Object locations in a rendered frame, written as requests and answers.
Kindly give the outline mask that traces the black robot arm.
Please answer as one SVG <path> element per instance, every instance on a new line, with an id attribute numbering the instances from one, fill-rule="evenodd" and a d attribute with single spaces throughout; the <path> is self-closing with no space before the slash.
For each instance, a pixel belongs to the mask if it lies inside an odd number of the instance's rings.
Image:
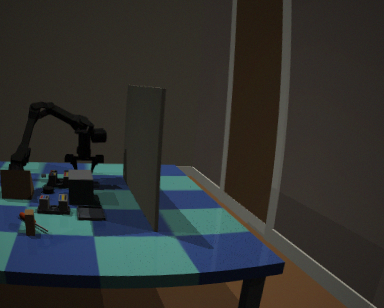
<path id="1" fill-rule="evenodd" d="M 40 112 L 40 108 L 45 110 Z M 53 115 L 58 119 L 71 125 L 75 134 L 78 133 L 79 144 L 103 143 L 106 142 L 107 132 L 103 128 L 94 128 L 87 117 L 71 114 L 65 109 L 61 109 L 53 102 L 36 102 L 30 105 L 28 121 L 22 137 L 22 142 L 18 146 L 17 151 L 12 154 L 9 170 L 24 170 L 23 167 L 29 163 L 31 148 L 29 147 L 32 130 L 38 119 L 42 119 L 47 115 Z M 89 128 L 88 128 L 89 127 Z M 87 130 L 88 129 L 88 130 Z"/>

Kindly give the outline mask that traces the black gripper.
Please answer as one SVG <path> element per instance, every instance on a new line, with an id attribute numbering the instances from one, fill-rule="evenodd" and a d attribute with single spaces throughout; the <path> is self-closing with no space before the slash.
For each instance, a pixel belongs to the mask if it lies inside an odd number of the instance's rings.
<path id="1" fill-rule="evenodd" d="M 96 157 L 90 157 L 90 145 L 91 144 L 79 144 L 78 143 L 78 156 L 73 156 L 73 154 L 67 154 L 65 156 L 65 162 L 70 162 L 73 165 L 74 169 L 77 170 L 77 161 L 92 161 L 91 171 L 96 164 L 104 163 L 103 155 L 96 155 Z"/>

